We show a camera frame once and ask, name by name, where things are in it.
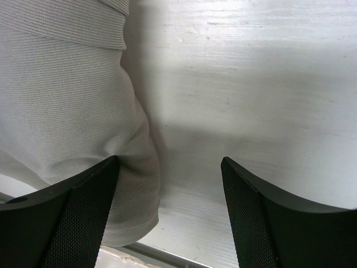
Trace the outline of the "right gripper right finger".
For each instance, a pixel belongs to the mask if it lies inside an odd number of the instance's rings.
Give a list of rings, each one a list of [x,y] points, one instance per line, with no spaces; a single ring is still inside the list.
[[[317,203],[221,162],[240,267],[355,267],[356,210]]]

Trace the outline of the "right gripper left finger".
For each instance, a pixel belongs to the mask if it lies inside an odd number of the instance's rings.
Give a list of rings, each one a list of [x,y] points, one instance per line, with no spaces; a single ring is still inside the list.
[[[1,267],[94,267],[117,186],[117,157],[1,204]]]

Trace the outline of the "grey trousers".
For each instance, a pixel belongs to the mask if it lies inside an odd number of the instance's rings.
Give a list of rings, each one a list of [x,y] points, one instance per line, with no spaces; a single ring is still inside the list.
[[[118,156],[112,247],[159,220],[157,152],[120,63],[128,14],[128,1],[1,2],[1,173],[42,188]]]

